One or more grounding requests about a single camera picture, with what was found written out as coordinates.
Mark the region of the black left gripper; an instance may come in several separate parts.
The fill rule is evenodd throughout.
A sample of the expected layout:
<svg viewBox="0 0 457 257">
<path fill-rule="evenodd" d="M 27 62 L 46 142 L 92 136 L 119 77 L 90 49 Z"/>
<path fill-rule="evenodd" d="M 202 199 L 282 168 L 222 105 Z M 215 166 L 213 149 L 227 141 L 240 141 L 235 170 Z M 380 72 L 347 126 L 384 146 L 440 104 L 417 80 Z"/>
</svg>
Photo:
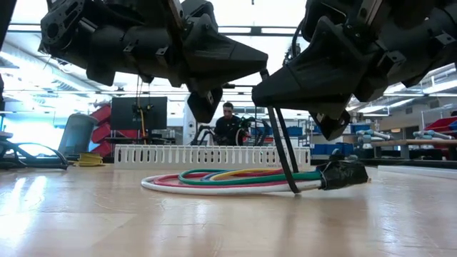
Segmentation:
<svg viewBox="0 0 457 257">
<path fill-rule="evenodd" d="M 187 83 L 191 113 L 197 122 L 208 124 L 221 101 L 223 85 L 264 70 L 268 54 L 220 34 L 210 1 L 185 0 L 181 7 L 189 30 L 184 49 L 202 58 L 232 60 L 191 77 Z M 124 73 L 139 75 L 148 84 L 154 79 L 165 79 L 172 87 L 181 88 L 184 83 L 178 75 L 178 62 L 165 28 L 131 26 L 124 30 Z"/>
</svg>

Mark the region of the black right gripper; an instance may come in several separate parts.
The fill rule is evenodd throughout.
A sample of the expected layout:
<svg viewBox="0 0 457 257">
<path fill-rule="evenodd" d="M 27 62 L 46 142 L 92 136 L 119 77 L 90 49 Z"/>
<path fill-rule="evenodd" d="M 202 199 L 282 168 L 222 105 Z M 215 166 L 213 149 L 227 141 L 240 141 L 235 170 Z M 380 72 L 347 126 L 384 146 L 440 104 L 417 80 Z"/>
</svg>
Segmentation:
<svg viewBox="0 0 457 257">
<path fill-rule="evenodd" d="M 257 106 L 308 111 L 331 141 L 348 125 L 351 95 L 361 102 L 381 97 L 404 58 L 388 41 L 393 1 L 363 0 L 357 14 L 362 50 L 348 37 L 354 1 L 307 1 L 301 26 L 308 47 L 252 90 Z"/>
</svg>

